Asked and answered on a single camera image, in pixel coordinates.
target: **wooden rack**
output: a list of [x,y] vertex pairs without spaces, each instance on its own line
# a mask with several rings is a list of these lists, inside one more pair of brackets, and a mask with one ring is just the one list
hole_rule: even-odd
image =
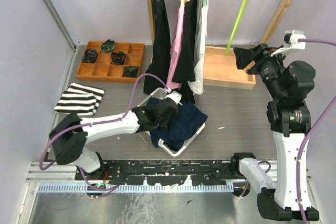
[[[292,0],[281,0],[259,43],[267,43],[286,13]],[[147,0],[151,26],[152,42],[154,42],[155,23],[153,17],[152,0]],[[245,70],[237,70],[233,50],[226,55],[226,48],[206,46],[204,60],[204,84],[253,89],[256,77],[249,76]]]

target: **navy blue cloth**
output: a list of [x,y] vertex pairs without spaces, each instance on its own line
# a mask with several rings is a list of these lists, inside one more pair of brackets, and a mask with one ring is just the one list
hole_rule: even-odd
[[[159,101],[151,98],[147,105],[155,105]],[[152,144],[156,148],[159,146],[159,139],[162,139],[170,149],[178,151],[184,141],[191,138],[208,118],[190,101],[178,107],[179,115],[170,120],[167,128],[157,127],[151,131]]]

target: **wall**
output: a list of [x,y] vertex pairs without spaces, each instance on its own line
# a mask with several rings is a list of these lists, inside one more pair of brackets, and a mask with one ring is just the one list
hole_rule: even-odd
[[46,141],[71,48],[42,0],[0,3],[0,223],[11,224]]
[[[52,0],[73,37],[151,43],[146,0]],[[243,0],[209,0],[207,43],[226,44]],[[280,0],[250,0],[234,44],[257,42]],[[173,35],[179,0],[165,0]]]
[[[286,15],[275,31],[269,45],[279,46],[284,32],[301,29],[307,38],[323,38],[336,41],[336,0],[293,0]],[[305,60],[316,69],[315,88],[308,94],[307,105],[315,122],[336,95],[336,48],[321,44],[307,44],[303,52],[291,55],[293,60]],[[308,145],[307,162],[324,223],[335,223],[334,206],[336,190],[336,108],[320,124]]]

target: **wooden organizer tray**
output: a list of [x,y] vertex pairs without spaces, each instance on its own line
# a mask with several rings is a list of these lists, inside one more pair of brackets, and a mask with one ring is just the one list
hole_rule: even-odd
[[125,64],[117,65],[113,63],[110,52],[100,52],[100,46],[104,41],[89,41],[86,49],[95,49],[98,52],[96,63],[81,62],[77,70],[76,77],[82,81],[105,81],[135,83],[136,78],[123,77],[124,67],[139,67],[139,77],[142,68],[142,61],[145,52],[145,45],[141,43],[117,42],[113,52],[122,51],[126,54]]
[[232,48],[226,55],[224,47],[206,46],[203,82],[214,86],[253,89],[256,85],[256,76],[247,74],[245,70],[237,69]]

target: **white basket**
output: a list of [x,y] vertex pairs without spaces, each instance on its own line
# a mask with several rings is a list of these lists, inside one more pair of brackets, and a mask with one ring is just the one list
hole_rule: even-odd
[[[138,106],[145,105],[150,98],[157,98],[157,99],[163,100],[166,98],[166,96],[167,96],[166,90],[164,90],[163,88],[157,88],[149,96],[147,96],[141,103],[139,103]],[[203,125],[198,128],[197,132],[191,138],[184,141],[182,148],[178,152],[173,151],[168,146],[163,144],[164,141],[162,139],[159,139],[159,146],[163,148],[172,157],[177,157],[187,148],[188,145],[190,145],[190,143],[199,135],[199,133],[204,129],[204,127],[205,127],[205,123],[203,123]]]

